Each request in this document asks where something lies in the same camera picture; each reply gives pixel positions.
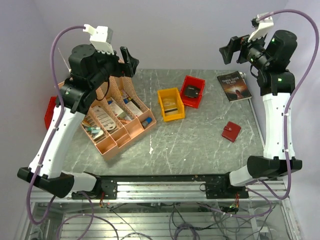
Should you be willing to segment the black credit card stack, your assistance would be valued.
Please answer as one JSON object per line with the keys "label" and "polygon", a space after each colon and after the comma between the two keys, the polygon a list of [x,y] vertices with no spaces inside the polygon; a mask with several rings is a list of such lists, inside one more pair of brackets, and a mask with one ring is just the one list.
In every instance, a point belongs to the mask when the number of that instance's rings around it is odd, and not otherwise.
{"label": "black credit card stack", "polygon": [[200,93],[200,88],[193,86],[193,85],[188,85],[185,90],[184,90],[184,95],[188,98],[198,98],[199,93]]}

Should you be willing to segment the red card holder wallet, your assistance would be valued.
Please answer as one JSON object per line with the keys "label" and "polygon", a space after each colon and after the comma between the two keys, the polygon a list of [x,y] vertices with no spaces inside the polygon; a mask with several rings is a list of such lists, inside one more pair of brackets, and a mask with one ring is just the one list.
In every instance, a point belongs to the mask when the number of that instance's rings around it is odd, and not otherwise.
{"label": "red card holder wallet", "polygon": [[223,128],[221,136],[230,142],[234,143],[241,131],[241,126],[238,124],[229,121],[226,126]]}

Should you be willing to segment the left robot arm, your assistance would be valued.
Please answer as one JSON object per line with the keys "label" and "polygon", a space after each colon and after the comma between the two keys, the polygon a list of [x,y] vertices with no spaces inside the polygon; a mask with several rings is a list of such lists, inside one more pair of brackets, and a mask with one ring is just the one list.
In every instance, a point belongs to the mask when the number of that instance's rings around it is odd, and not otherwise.
{"label": "left robot arm", "polygon": [[63,162],[72,138],[84,120],[97,89],[110,77],[133,77],[139,60],[132,57],[127,47],[120,48],[123,62],[114,54],[102,53],[91,44],[81,44],[69,56],[70,76],[59,88],[56,106],[43,143],[28,167],[21,167],[17,177],[64,198],[71,192],[84,191],[96,199],[102,193],[99,177],[91,173],[63,172]]}

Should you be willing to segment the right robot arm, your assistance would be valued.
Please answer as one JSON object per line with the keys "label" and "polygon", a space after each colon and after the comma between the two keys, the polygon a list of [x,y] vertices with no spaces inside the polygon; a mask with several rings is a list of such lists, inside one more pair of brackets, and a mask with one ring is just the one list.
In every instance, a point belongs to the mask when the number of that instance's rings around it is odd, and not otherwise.
{"label": "right robot arm", "polygon": [[265,47],[265,38],[251,40],[249,35],[233,36],[219,49],[225,64],[239,52],[237,63],[249,62],[257,69],[257,84],[265,110],[265,147],[262,156],[250,156],[246,166],[229,173],[229,181],[220,186],[221,194],[233,197],[238,187],[256,179],[288,176],[302,169],[296,159],[291,134],[290,97],[295,90],[295,76],[287,66],[298,43],[297,36],[277,30]]}

